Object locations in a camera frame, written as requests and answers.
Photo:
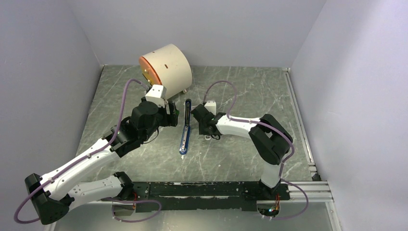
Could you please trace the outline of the blue black stapler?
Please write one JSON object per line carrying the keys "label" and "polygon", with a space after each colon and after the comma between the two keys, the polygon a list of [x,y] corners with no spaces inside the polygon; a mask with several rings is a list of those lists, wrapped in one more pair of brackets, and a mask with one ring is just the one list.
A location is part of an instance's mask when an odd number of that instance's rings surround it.
{"label": "blue black stapler", "polygon": [[189,138],[190,138],[190,120],[191,120],[191,99],[185,101],[184,111],[184,126],[181,136],[181,142],[179,147],[179,153],[183,156],[188,152]]}

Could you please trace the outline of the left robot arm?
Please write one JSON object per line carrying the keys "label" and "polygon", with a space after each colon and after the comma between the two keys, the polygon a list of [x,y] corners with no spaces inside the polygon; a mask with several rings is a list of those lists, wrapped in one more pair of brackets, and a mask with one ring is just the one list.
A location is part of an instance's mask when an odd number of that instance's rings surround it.
{"label": "left robot arm", "polygon": [[179,110],[174,102],[158,106],[142,101],[128,116],[103,134],[88,150],[62,167],[42,176],[31,174],[25,184],[42,224],[52,224],[88,202],[114,198],[133,199],[134,184],[123,171],[102,180],[83,183],[87,174],[119,160],[146,144],[160,127],[175,127]]}

